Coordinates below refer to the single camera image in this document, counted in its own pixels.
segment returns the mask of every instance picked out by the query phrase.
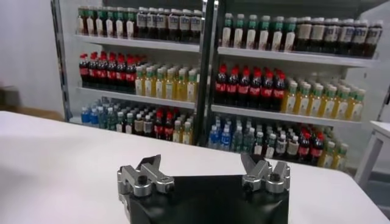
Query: white shelf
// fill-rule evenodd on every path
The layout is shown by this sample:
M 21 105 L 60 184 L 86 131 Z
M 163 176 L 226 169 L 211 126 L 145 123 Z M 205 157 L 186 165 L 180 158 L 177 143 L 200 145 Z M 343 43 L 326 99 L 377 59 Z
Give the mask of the white shelf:
M 377 62 L 371 59 L 347 58 L 317 54 L 299 54 L 274 51 L 260 51 L 249 49 L 238 49 L 232 47 L 219 47 L 220 55 L 231 55 L 250 58 L 265 58 L 272 60 L 296 61 L 304 63 L 315 63 L 323 65 L 337 65 L 346 67 L 370 68 Z
M 199 53 L 199 45 L 196 44 L 183 44 L 183 43 L 172 43 L 161 40 L 130 40 L 130 39 L 119 39 L 119 38 L 108 38 L 108 37 L 91 37 L 85 35 L 76 35 L 80 41 L 93 44 L 109 44 L 115 46 L 126 46 L 126 47 L 140 47 L 149 49 L 160 49 L 169 51 L 183 51 L 183 52 L 194 52 Z
M 105 96 L 109 98 L 115 98 L 115 99 L 131 100 L 134 102 L 151 103 L 151 104 L 157 104 L 157 105 L 163 105 L 169 107 L 195 109 L 195 103 L 191 103 L 191 102 L 166 100 L 166 99 L 159 99 L 159 98 L 147 97 L 147 96 L 137 96 L 133 94 L 117 93 L 117 92 L 111 92 L 111 91 L 105 91 L 99 89 L 89 89 L 83 87 L 77 87 L 77 90 L 85 94 L 94 94 L 94 95 Z
M 217 113 L 259 117 L 264 119 L 273 119 L 273 120 L 281 120 L 281 121 L 291 121 L 291 122 L 298 122 L 304 124 L 316 124 L 316 125 L 326 125 L 331 127 L 348 127 L 348 128 L 361 127 L 361 122 L 341 121 L 335 119 L 309 117 L 309 116 L 301 116 L 295 114 L 284 114 L 284 113 L 261 111 L 261 110 L 251 110 L 251 109 L 244 109 L 244 108 L 237 108 L 237 107 L 230 107 L 230 106 L 211 105 L 211 110 Z

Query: yellow juice bottle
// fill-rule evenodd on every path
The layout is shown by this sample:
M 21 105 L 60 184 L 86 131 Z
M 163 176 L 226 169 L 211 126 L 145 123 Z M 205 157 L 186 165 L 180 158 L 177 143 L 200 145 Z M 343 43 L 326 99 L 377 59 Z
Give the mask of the yellow juice bottle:
M 295 81 L 290 82 L 288 94 L 283 99 L 282 113 L 292 114 L 296 101 L 296 92 L 298 84 Z
M 347 88 L 345 86 L 341 87 L 341 93 L 335 102 L 335 106 L 333 107 L 333 111 L 331 112 L 331 118 L 346 120 L 349 92 L 350 88 Z
M 363 112 L 363 99 L 366 94 L 366 90 L 359 89 L 356 98 L 350 105 L 348 105 L 347 109 L 347 120 L 351 121 L 360 121 L 361 113 Z
M 322 90 L 324 87 L 320 84 L 316 84 L 313 94 L 310 95 L 309 104 L 307 106 L 306 115 L 311 117 L 317 117 L 319 107 L 321 105 Z
M 294 106 L 294 113 L 298 115 L 306 115 L 307 106 L 309 104 L 310 84 L 304 83 L 300 97 L 297 98 Z
M 157 69 L 157 80 L 156 80 L 156 97 L 160 99 L 165 99 L 165 79 L 164 79 L 164 69 Z
M 135 79 L 135 94 L 139 96 L 145 96 L 145 79 L 141 66 L 136 67 L 136 76 L 137 77 Z

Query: white bottle label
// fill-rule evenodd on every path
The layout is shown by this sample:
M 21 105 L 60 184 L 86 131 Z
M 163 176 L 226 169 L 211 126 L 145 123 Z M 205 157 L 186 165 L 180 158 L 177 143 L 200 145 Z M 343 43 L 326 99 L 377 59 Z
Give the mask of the white bottle label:
M 262 30 L 260 31 L 260 38 L 258 41 L 258 49 L 265 51 L 267 47 L 267 40 L 268 40 L 268 31 Z
M 332 115 L 333 107 L 335 105 L 335 101 L 329 100 L 325 104 L 324 118 L 330 118 Z
M 256 30 L 248 30 L 248 34 L 246 37 L 246 49 L 255 48 L 255 36 L 256 36 Z
M 241 42 L 243 41 L 243 30 L 236 29 L 234 32 L 234 48 L 241 48 Z
M 295 33 L 294 32 L 287 33 L 286 43 L 285 43 L 285 52 L 292 51 L 292 48 L 294 45 L 294 40 L 295 40 Z
M 222 47 L 229 47 L 231 31 L 229 27 L 225 27 L 222 31 Z
M 292 114 L 295 105 L 295 96 L 289 96 L 287 99 L 286 113 Z
M 348 107 L 347 102 L 341 102 L 339 104 L 339 108 L 338 108 L 337 114 L 336 114 L 336 119 L 345 119 L 346 118 L 347 107 Z
M 299 115 L 306 115 L 306 110 L 307 110 L 307 105 L 309 104 L 309 99 L 303 98 L 300 101 L 299 109 L 298 109 L 298 114 Z
M 272 51 L 279 51 L 280 49 L 280 41 L 282 40 L 282 32 L 277 31 L 274 32 L 274 38 L 272 40 Z

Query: dark soda bottle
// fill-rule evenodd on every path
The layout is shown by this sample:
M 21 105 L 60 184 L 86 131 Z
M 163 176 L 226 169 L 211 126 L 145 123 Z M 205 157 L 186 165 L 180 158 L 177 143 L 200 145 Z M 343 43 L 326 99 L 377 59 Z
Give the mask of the dark soda bottle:
M 241 78 L 238 84 L 237 105 L 241 107 L 247 107 L 248 104 L 248 93 L 249 93 L 249 85 L 250 85 L 249 75 L 250 75 L 249 68 L 246 66 L 243 70 L 243 77 Z
M 272 103 L 272 92 L 274 90 L 274 82 L 272 72 L 265 69 L 266 76 L 264 78 L 263 86 L 261 87 L 261 101 L 260 108 L 263 110 L 269 110 Z
M 260 106 L 260 90 L 261 90 L 261 71 L 258 68 L 254 70 L 254 78 L 250 83 L 249 88 L 249 107 L 259 108 Z
M 227 79 L 227 86 L 226 86 L 227 104 L 236 105 L 237 89 L 238 89 L 238 69 L 233 68 L 231 75 Z
M 214 102 L 215 103 L 225 103 L 226 97 L 226 65 L 221 65 L 219 68 L 219 73 L 217 74 L 215 80 L 215 94 Z
M 311 20 L 311 35 L 310 35 L 310 47 L 311 52 L 321 52 L 322 46 L 324 45 L 324 32 L 325 24 L 324 18 L 315 18 Z
M 362 57 L 364 51 L 364 42 L 368 33 L 368 21 L 367 20 L 356 20 L 355 21 L 355 33 L 351 41 L 350 54 L 353 56 Z
M 344 20 L 337 40 L 336 54 L 349 55 L 350 44 L 354 32 L 353 19 Z
M 311 33 L 310 17 L 304 17 L 299 25 L 298 37 L 295 43 L 296 51 L 307 51 Z
M 364 42 L 364 56 L 367 58 L 372 58 L 374 56 L 375 50 L 380 36 L 382 35 L 382 26 L 383 20 L 378 20 L 368 29 L 368 34 L 366 41 Z
M 80 55 L 79 71 L 82 80 L 82 86 L 90 85 L 90 70 L 88 68 L 87 54 Z
M 272 103 L 271 110 L 272 111 L 280 111 L 282 109 L 282 102 L 285 96 L 285 75 L 283 73 L 279 73 L 277 80 L 275 82 L 274 92 L 272 94 Z

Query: plastic bottle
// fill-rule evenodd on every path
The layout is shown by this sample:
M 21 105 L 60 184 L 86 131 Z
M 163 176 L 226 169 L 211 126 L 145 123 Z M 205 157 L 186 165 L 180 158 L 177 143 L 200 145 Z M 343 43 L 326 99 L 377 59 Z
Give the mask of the plastic bottle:
M 246 49 L 255 49 L 256 47 L 256 31 L 257 31 L 257 15 L 249 16 L 248 31 L 246 37 Z
M 236 27 L 234 31 L 234 48 L 241 48 L 243 43 L 243 35 L 244 35 L 244 14 L 237 15 Z
M 230 47 L 233 39 L 233 15 L 225 14 L 225 23 L 222 30 L 222 47 Z
M 263 16 L 261 17 L 261 23 L 260 23 L 260 36 L 258 39 L 258 49 L 265 51 L 268 48 L 267 41 L 269 36 L 269 21 L 271 17 L 269 16 Z
M 383 31 L 383 20 L 378 20 L 370 26 L 367 33 L 367 38 L 364 42 L 364 56 L 372 58 L 377 48 L 378 41 Z

